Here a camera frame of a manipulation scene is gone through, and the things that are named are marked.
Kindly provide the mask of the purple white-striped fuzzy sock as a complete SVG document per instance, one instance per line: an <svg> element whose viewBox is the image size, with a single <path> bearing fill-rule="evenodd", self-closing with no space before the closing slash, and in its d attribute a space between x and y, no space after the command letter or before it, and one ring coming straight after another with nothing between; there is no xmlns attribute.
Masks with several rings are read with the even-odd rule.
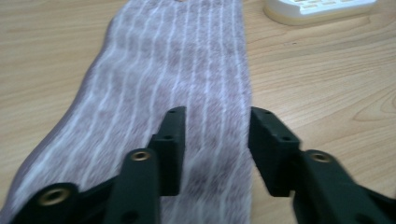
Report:
<svg viewBox="0 0 396 224"><path fill-rule="evenodd" d="M182 185L163 199L162 223L250 224L250 101L241 0L128 0L73 104L16 173L0 224L47 185L115 176L177 106Z"/></svg>

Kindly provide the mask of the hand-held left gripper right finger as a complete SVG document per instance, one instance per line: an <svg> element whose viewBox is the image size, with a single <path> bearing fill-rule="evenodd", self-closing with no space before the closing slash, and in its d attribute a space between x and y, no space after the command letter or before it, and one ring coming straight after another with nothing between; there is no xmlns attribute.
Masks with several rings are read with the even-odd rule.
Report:
<svg viewBox="0 0 396 224"><path fill-rule="evenodd" d="M248 148L272 196L290 196L290 162L299 154L299 146L300 140L273 112L251 108Z"/></svg>

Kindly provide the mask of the white plastic tray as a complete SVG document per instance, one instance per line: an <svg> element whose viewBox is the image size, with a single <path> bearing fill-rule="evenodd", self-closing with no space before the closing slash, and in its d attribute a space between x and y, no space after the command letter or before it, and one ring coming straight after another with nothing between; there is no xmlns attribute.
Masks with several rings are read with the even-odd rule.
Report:
<svg viewBox="0 0 396 224"><path fill-rule="evenodd" d="M273 21L306 25L368 12L377 0L264 0L263 12Z"/></svg>

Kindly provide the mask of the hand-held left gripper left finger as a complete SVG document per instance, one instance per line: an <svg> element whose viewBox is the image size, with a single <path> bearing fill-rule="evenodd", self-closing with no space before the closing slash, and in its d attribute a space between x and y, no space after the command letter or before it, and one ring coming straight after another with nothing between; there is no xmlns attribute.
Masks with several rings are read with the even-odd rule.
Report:
<svg viewBox="0 0 396 224"><path fill-rule="evenodd" d="M180 192L185 152L186 107L168 110L158 132L151 136L148 147L158 157L160 169L160 193L176 196Z"/></svg>

